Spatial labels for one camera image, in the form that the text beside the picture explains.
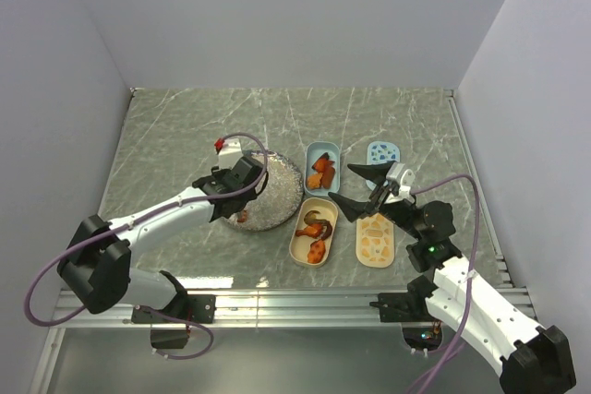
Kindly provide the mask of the beige lunch box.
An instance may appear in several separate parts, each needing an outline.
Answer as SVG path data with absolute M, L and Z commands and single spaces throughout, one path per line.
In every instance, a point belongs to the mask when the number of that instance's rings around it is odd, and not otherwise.
M 320 213 L 320 217 L 327 221 L 326 223 L 322 224 L 324 226 L 324 231 L 321 237 L 319 237 L 318 239 L 313 239 L 306 236 L 296 237 L 296 230 L 304 229 L 307 226 L 304 223 L 304 216 L 310 210 L 317 210 Z M 337 221 L 338 209 L 336 205 L 333 204 L 330 200 L 318 197 L 311 197 L 303 202 L 301 209 L 299 210 L 299 213 L 296 217 L 294 233 L 289 244 L 290 257 L 294 260 L 294 262 L 297 265 L 317 269 L 322 267 L 327 262 L 332 247 L 332 240 L 336 231 Z M 309 247 L 313 242 L 319 239 L 322 239 L 325 242 L 326 254 L 319 264 L 308 264 L 307 254 Z

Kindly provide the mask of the bacon piece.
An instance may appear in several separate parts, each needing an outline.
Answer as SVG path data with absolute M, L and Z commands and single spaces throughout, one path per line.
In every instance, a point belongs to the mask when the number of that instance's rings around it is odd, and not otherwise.
M 247 211 L 246 210 L 242 210 L 238 217 L 237 217 L 237 222 L 238 223 L 244 223 L 247 221 Z

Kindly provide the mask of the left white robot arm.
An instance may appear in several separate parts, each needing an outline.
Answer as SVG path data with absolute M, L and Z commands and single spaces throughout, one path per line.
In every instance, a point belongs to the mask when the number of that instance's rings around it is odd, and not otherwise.
M 210 175 L 143 211 L 110 221 L 88 217 L 70 242 L 84 247 L 61 259 L 57 273 L 92 314 L 127 303 L 175 322 L 188 309 L 187 290 L 168 271 L 137 269 L 137 259 L 175 234 L 241 211 L 258 197 L 257 184 L 266 181 L 264 164 L 244 155 L 232 168 L 214 167 Z

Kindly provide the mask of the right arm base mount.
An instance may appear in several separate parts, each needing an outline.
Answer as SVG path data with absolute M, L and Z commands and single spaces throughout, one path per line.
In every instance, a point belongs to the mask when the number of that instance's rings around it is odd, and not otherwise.
M 441 322 L 432 316 L 426 300 L 437 286 L 420 276 L 407 284 L 403 293 L 379 293 L 369 305 L 377 308 L 381 323 L 401 325 L 404 342 L 416 351 L 434 352 L 442 343 Z

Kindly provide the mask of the blue lunch box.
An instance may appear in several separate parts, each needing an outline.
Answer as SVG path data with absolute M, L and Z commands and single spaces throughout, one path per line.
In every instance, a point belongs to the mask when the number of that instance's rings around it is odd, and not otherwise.
M 329 189 L 320 188 L 315 190 L 309 190 L 307 187 L 307 178 L 309 175 L 316 173 L 312 169 L 312 165 L 315 161 L 320 158 L 324 153 L 329 153 L 329 159 L 334 161 L 333 168 L 336 173 L 332 181 L 332 185 Z M 336 193 L 340 188 L 341 180 L 341 152 L 336 144 L 329 141 L 314 141 L 310 143 L 306 150 L 305 160 L 305 174 L 304 174 L 304 187 L 306 193 L 311 197 L 327 197 L 330 192 Z

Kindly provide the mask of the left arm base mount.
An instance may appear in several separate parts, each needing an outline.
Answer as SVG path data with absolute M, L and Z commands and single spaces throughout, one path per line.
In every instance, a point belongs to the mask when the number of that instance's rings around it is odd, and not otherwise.
M 164 359 L 186 361 L 207 353 L 213 343 L 213 332 L 208 328 L 213 323 L 216 308 L 216 296 L 213 294 L 192 295 L 167 271 L 160 271 L 158 282 L 164 285 L 165 292 L 157 293 L 148 289 L 147 295 L 159 296 L 157 306 L 147 303 L 136 304 L 131 315 L 131 322 L 138 325 L 150 325 L 150 341 L 154 354 Z M 171 351 L 183 350 L 190 339 L 193 329 L 204 332 L 208 338 L 205 347 L 195 353 L 180 355 Z

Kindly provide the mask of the red-brown meat slab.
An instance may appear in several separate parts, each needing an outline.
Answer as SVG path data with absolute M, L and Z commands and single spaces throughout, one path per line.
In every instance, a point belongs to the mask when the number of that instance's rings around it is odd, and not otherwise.
M 327 166 L 325 168 L 321 179 L 321 185 L 323 188 L 329 189 L 331 187 L 335 173 L 336 171 L 332 166 Z

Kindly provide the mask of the dark glazed food piece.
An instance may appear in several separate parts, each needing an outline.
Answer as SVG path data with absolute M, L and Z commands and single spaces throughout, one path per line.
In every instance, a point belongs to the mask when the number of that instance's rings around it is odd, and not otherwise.
M 324 224 L 327 221 L 320 217 L 320 213 L 317 210 L 310 210 L 304 216 L 304 223 L 306 225 L 313 225 L 313 224 Z

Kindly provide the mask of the orange fried cutlet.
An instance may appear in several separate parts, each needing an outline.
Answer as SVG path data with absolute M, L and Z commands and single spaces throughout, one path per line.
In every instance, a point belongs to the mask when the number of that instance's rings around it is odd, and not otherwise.
M 307 187 L 309 190 L 322 188 L 323 173 L 313 173 L 307 178 Z

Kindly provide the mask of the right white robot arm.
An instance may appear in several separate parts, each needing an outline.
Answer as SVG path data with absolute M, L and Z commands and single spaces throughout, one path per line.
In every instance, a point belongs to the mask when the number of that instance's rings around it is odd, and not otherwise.
M 417 204 L 414 172 L 400 162 L 348 168 L 375 187 L 365 202 L 332 193 L 331 200 L 344 216 L 358 221 L 379 214 L 415 240 L 406 251 L 420 275 L 408 284 L 405 304 L 397 305 L 396 311 L 440 320 L 454 332 L 442 357 L 409 392 L 425 392 L 464 344 L 488 362 L 505 393 L 566 393 L 575 387 L 566 335 L 526 316 L 481 277 L 476 256 L 464 255 L 452 242 L 456 229 L 451 204 Z

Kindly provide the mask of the spotted orange food piece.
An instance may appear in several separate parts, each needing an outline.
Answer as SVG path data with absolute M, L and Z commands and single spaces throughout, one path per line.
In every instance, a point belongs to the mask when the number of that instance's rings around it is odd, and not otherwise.
M 308 250 L 307 263 L 316 265 L 319 264 L 326 254 L 326 245 L 322 239 L 313 242 Z

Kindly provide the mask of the orange drumstick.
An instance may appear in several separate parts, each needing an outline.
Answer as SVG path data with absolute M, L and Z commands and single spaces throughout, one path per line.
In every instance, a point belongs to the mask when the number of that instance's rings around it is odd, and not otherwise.
M 318 239 L 319 237 L 321 237 L 323 231 L 324 231 L 324 226 L 321 223 L 313 223 L 313 224 L 307 225 L 304 229 L 296 230 L 295 236 L 296 237 L 306 236 L 306 237 L 310 237 L 313 239 Z

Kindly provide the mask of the orange crab claw piece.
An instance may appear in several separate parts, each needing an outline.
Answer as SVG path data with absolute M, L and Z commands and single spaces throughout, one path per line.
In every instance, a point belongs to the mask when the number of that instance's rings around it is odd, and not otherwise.
M 312 169 L 316 173 L 324 173 L 328 167 L 332 167 L 334 161 L 330 160 L 329 158 L 320 157 L 318 158 L 315 163 L 312 165 Z

